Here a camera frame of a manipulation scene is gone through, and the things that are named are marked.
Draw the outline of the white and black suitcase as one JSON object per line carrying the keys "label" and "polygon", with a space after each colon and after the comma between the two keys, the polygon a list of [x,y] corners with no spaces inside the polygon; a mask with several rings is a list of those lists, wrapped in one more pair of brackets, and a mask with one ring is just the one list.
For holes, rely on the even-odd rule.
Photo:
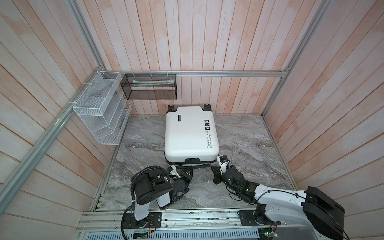
{"label": "white and black suitcase", "polygon": [[220,145],[211,105],[168,106],[166,113],[165,159],[169,165],[213,164]]}

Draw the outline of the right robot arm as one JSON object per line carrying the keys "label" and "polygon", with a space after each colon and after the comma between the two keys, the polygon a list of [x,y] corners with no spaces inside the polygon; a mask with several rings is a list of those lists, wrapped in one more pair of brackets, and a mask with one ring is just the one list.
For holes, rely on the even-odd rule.
{"label": "right robot arm", "polygon": [[239,201],[256,205],[254,217],[261,225],[287,222],[314,228],[332,240],[345,240],[345,209],[316,187],[305,191],[271,188],[247,181],[235,166],[211,166],[213,182],[223,183],[230,196]]}

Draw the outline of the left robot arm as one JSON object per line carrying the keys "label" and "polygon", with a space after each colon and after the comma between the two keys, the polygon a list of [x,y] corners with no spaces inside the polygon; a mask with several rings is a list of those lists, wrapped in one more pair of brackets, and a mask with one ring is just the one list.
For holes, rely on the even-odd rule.
{"label": "left robot arm", "polygon": [[131,195],[133,204],[130,214],[122,219],[124,229],[159,228],[162,212],[150,213],[152,201],[160,210],[178,202],[189,191],[193,168],[172,165],[167,170],[150,166],[132,177]]}

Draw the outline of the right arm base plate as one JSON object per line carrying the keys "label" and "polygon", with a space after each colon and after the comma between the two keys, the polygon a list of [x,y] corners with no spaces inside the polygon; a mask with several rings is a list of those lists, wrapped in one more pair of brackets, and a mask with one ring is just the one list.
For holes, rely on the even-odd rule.
{"label": "right arm base plate", "polygon": [[237,212],[242,226],[279,226],[281,221],[271,221],[265,214],[256,210],[242,210]]}

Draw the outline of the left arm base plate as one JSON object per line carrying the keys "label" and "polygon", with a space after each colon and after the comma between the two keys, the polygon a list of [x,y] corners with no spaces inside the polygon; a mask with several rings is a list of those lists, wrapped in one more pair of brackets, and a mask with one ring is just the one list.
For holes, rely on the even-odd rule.
{"label": "left arm base plate", "polygon": [[136,220],[133,213],[123,214],[121,227],[123,229],[159,229],[162,223],[161,212],[150,212],[147,217],[142,220]]}

